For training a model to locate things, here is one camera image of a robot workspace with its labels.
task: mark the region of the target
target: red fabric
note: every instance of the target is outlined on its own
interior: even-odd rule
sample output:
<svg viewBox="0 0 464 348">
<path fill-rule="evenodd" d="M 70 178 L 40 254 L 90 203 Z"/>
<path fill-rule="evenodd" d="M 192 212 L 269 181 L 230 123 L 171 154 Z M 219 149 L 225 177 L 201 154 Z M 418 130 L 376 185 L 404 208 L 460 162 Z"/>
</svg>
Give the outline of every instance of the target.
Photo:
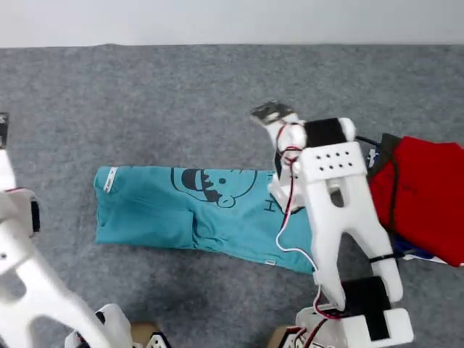
<svg viewBox="0 0 464 348">
<path fill-rule="evenodd" d="M 458 267 L 464 262 L 464 149 L 404 137 L 394 157 L 399 166 L 395 231 Z M 393 180 L 389 163 L 370 182 L 378 218 L 388 227 Z"/>
</svg>

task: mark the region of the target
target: teal t-shirt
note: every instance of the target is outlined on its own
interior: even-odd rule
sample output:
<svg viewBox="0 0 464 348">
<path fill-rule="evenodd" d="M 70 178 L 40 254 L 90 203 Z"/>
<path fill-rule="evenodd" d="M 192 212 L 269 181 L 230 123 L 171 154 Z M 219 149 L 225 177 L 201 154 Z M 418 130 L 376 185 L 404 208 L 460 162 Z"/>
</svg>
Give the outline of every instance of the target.
<svg viewBox="0 0 464 348">
<path fill-rule="evenodd" d="M 275 243 L 283 213 L 268 193 L 273 172 L 177 167 L 101 167 L 98 243 L 224 252 L 311 273 L 307 259 Z M 283 247 L 310 251 L 306 210 L 292 214 Z"/>
</svg>

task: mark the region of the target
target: cartoon character graphic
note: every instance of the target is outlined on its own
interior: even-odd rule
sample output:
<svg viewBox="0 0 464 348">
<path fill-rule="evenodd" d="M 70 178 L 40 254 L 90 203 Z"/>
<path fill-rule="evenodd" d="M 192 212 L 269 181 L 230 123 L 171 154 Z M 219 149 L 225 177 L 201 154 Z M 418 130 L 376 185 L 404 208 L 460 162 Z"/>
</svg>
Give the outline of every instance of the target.
<svg viewBox="0 0 464 348">
<path fill-rule="evenodd" d="M 232 208 L 236 200 L 251 190 L 256 170 L 212 170 L 171 168 L 176 190 L 221 208 Z"/>
</svg>

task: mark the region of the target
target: white robotic arm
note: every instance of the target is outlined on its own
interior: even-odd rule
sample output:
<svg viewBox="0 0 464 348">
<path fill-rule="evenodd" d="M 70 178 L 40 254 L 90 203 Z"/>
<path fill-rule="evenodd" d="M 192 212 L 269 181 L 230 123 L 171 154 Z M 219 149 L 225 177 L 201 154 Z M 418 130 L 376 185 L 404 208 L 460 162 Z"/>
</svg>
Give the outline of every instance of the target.
<svg viewBox="0 0 464 348">
<path fill-rule="evenodd" d="M 387 347 L 412 341 L 407 311 L 390 307 L 390 303 L 402 298 L 402 282 L 395 259 L 389 257 L 393 255 L 392 246 L 377 218 L 352 121 L 301 121 L 290 107 L 277 101 L 254 109 L 252 116 L 265 126 L 276 150 L 276 173 L 268 187 L 270 193 L 283 211 L 286 207 L 291 212 L 306 207 L 317 268 L 315 283 L 337 310 L 345 311 L 335 326 L 343 331 L 346 347 Z M 342 205 L 332 201 L 331 194 L 337 190 Z M 378 277 L 341 282 L 337 259 L 343 233 L 350 234 L 374 260 L 372 270 Z M 365 304 L 357 298 L 362 293 Z M 379 303 L 373 314 L 377 302 L 385 303 Z M 378 323 L 372 323 L 378 321 L 379 313 L 383 314 L 383 330 L 374 332 Z"/>
</svg>

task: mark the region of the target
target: white wall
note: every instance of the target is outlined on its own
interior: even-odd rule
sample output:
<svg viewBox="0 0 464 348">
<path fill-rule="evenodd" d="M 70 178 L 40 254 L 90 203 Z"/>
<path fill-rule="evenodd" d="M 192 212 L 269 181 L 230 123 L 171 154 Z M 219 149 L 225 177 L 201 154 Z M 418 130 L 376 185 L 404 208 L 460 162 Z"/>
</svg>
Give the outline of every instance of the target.
<svg viewBox="0 0 464 348">
<path fill-rule="evenodd" d="M 464 0 L 0 0 L 0 47 L 464 43 Z"/>
</svg>

